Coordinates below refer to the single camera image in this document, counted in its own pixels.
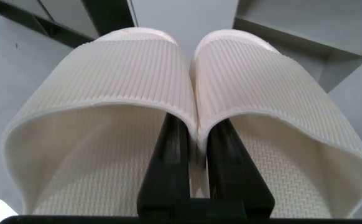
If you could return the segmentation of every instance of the white shelf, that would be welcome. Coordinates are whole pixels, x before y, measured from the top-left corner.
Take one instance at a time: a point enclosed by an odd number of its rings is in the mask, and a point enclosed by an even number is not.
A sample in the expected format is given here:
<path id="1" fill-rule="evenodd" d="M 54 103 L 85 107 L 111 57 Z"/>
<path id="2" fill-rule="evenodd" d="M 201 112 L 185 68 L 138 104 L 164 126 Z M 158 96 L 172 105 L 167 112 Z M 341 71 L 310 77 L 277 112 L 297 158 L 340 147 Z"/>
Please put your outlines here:
<path id="1" fill-rule="evenodd" d="M 240 0 L 237 18 L 362 55 L 362 0 Z"/>

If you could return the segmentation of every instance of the slipper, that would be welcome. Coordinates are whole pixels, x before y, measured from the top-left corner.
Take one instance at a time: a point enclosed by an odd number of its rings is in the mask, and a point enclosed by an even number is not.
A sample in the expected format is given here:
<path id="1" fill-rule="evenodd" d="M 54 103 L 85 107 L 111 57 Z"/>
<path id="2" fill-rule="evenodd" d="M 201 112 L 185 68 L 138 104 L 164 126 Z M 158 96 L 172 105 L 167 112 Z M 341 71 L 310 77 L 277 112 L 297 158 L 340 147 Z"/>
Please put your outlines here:
<path id="1" fill-rule="evenodd" d="M 166 113 L 196 140 L 192 84 L 170 35 L 128 28 L 76 48 L 2 137 L 23 214 L 137 215 Z"/>
<path id="2" fill-rule="evenodd" d="M 362 205 L 362 141 L 297 62 L 252 34 L 218 30 L 199 43 L 190 74 L 201 164 L 210 130 L 230 119 L 275 198 L 271 217 L 344 218 Z"/>

